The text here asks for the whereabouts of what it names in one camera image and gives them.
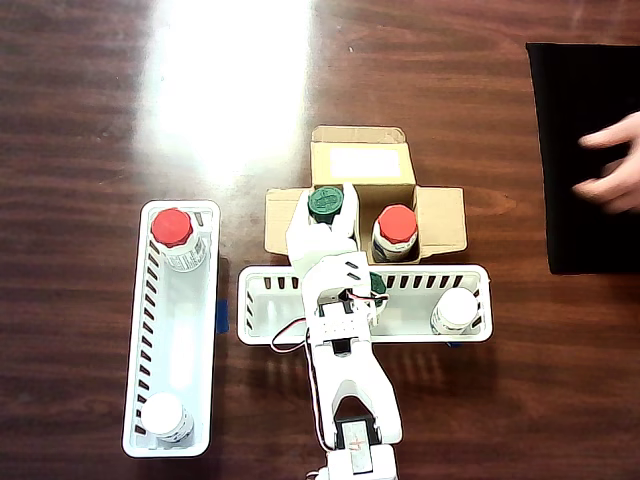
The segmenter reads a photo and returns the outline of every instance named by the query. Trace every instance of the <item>blue tape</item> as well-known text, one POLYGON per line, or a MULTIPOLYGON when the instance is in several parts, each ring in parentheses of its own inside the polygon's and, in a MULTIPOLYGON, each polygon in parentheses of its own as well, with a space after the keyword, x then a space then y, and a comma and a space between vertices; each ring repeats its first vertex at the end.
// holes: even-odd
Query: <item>blue tape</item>
POLYGON ((226 300, 216 302, 216 333, 229 331, 229 308, 226 300))

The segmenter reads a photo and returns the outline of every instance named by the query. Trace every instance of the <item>pill bottle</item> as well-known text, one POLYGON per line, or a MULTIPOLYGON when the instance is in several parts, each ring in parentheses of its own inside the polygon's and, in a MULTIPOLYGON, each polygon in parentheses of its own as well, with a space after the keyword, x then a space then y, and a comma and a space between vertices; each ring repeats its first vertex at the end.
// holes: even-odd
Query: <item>pill bottle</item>
MULTIPOLYGON (((371 292, 376 294, 376 295, 384 295, 387 293, 387 285, 384 283, 384 279, 382 278, 382 275, 380 275, 379 273, 375 273, 375 272, 369 272, 369 277, 371 279, 371 292)), ((385 307, 387 306, 387 300, 383 300, 383 299, 376 299, 375 301, 375 306, 376 306, 376 319, 375 319, 375 325, 376 326, 378 324, 378 321, 380 320, 380 315, 382 315, 382 311, 385 309, 385 307)))
POLYGON ((309 195, 309 215, 316 223, 331 225, 333 218, 342 210, 344 194, 336 187, 320 187, 309 195))
POLYGON ((178 397, 161 392, 142 406, 140 421, 147 432, 165 442, 175 443, 193 431, 193 417, 178 397))
POLYGON ((205 243, 198 235, 198 223, 190 214, 169 208, 153 219, 151 234, 169 266, 176 272, 190 272, 206 256, 205 243))
POLYGON ((478 301, 466 288, 445 291, 431 314, 436 335, 460 335, 478 314, 478 301))
POLYGON ((399 262, 407 258, 418 238, 416 214, 404 205, 386 207, 373 224, 373 258, 399 262))

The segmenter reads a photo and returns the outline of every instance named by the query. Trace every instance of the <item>bottle label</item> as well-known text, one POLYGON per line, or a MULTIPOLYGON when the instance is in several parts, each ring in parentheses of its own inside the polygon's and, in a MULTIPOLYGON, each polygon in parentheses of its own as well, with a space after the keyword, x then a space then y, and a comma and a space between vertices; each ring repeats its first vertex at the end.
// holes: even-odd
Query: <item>bottle label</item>
POLYGON ((382 261, 387 261, 387 262, 398 262, 400 260, 403 260, 411 251, 411 247, 413 247, 413 245, 411 245, 409 248, 405 248, 402 251, 394 252, 380 245, 376 238, 373 239, 372 243, 373 243, 373 250, 374 250, 374 258, 375 258, 375 253, 377 253, 378 256, 382 258, 382 261))
POLYGON ((181 255, 166 255, 166 258, 169 266, 177 272, 188 272, 199 266, 205 255, 205 244, 201 238, 198 238, 196 246, 190 252, 181 255))
POLYGON ((460 335, 465 327, 462 328, 451 328, 447 326, 440 316, 440 309, 438 307, 435 308, 433 314, 431 315, 431 330, 436 335, 460 335))
POLYGON ((175 443, 182 440, 193 431, 193 417, 184 408, 182 409, 182 420, 180 424, 166 436, 162 437, 165 442, 175 443))

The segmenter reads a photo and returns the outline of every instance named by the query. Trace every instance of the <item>finger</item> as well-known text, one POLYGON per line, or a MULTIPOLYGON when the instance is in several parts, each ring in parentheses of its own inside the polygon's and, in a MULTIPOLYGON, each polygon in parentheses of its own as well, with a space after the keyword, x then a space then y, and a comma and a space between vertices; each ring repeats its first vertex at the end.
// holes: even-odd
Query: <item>finger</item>
POLYGON ((620 160, 616 160, 615 162, 607 163, 602 169, 602 176, 606 177, 607 175, 611 175, 616 168, 622 165, 623 161, 624 158, 621 158, 620 160))
POLYGON ((640 192, 636 190, 631 193, 621 195, 620 197, 605 203, 603 208, 607 213, 622 213, 626 212, 627 210, 640 208, 639 193, 640 192))
POLYGON ((611 175, 604 178, 592 178, 579 183, 573 190, 583 198, 591 202, 609 202, 620 195, 624 195, 632 188, 631 182, 624 175, 624 168, 616 169, 611 175))
POLYGON ((612 147, 613 145, 629 142, 639 135, 640 116, 633 114, 599 132, 585 135, 579 140, 579 143, 587 148, 612 147))

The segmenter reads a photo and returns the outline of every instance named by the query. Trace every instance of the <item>cardboard flap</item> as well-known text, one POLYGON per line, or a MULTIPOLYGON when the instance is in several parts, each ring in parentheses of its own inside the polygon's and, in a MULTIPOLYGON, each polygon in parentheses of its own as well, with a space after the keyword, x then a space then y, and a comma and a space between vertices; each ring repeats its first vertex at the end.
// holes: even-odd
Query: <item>cardboard flap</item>
POLYGON ((416 187, 415 212, 422 258, 467 248, 461 188, 416 187))
POLYGON ((311 141, 313 185, 415 185, 409 146, 392 127, 318 127, 311 141))
POLYGON ((312 142, 324 143, 405 143, 404 132, 397 127, 340 127, 320 125, 311 134, 312 142))
POLYGON ((287 229, 298 200, 306 188, 267 191, 265 203, 264 248, 267 252, 287 254, 287 229))

